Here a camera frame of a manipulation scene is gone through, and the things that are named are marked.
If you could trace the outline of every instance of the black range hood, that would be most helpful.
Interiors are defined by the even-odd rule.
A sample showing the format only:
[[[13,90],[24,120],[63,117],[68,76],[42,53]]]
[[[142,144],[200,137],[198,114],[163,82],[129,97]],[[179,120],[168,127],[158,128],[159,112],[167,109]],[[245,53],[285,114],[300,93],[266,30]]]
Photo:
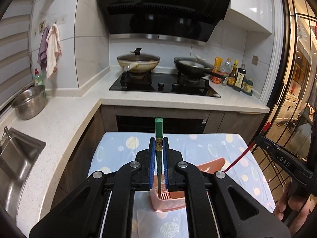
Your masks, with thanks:
[[[98,0],[110,38],[149,38],[204,45],[230,0]]]

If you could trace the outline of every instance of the upper cabinet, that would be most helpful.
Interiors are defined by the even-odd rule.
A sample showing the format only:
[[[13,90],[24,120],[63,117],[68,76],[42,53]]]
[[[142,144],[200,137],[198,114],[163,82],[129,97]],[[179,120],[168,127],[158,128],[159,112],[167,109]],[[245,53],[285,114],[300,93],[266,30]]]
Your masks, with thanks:
[[[231,0],[229,21],[250,30],[272,33],[272,0]]]

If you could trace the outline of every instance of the screw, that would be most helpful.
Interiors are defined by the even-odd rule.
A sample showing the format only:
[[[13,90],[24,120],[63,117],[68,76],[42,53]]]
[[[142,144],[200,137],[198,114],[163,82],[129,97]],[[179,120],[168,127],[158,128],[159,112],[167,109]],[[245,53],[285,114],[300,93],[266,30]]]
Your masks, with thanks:
[[[137,161],[133,161],[133,162],[130,163],[130,166],[131,166],[132,168],[137,168],[137,167],[140,166],[140,163],[137,162]]]
[[[94,173],[93,173],[93,177],[94,177],[95,179],[101,178],[101,177],[102,177],[102,172],[101,172],[101,171],[96,171],[96,172],[94,172]]]
[[[216,177],[219,179],[223,179],[226,177],[226,174],[223,171],[217,171],[216,172]]]
[[[178,165],[180,168],[186,168],[186,167],[188,166],[188,164],[187,164],[186,162],[184,162],[184,161],[178,162],[177,165]]]

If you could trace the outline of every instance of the countertop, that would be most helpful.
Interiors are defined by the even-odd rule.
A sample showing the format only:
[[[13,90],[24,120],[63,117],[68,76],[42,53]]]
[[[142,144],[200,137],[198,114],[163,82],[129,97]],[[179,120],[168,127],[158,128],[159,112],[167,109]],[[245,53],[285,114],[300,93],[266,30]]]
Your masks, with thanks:
[[[221,98],[152,92],[109,91],[120,76],[110,71],[83,97],[48,97],[47,105],[33,119],[22,121],[15,112],[1,119],[27,135],[46,142],[30,171],[18,206],[17,226],[28,237],[31,228],[49,211],[61,175],[80,136],[101,104],[187,108],[218,111],[267,113],[269,108],[255,97],[236,92],[230,87],[210,85]]]

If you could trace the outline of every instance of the wok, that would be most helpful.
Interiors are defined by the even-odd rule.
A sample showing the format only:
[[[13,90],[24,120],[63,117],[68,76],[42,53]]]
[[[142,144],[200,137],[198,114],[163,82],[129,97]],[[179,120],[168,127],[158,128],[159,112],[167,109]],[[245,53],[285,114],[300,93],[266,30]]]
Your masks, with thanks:
[[[190,57],[175,57],[174,64],[176,68],[184,75],[191,79],[199,79],[207,75],[225,79],[224,76],[212,72],[213,65],[207,63],[206,60],[200,59],[195,55],[195,58]]]
[[[118,56],[119,65],[124,71],[133,73],[144,73],[153,70],[161,58],[155,55],[141,54],[141,48],[135,49],[132,54]]]

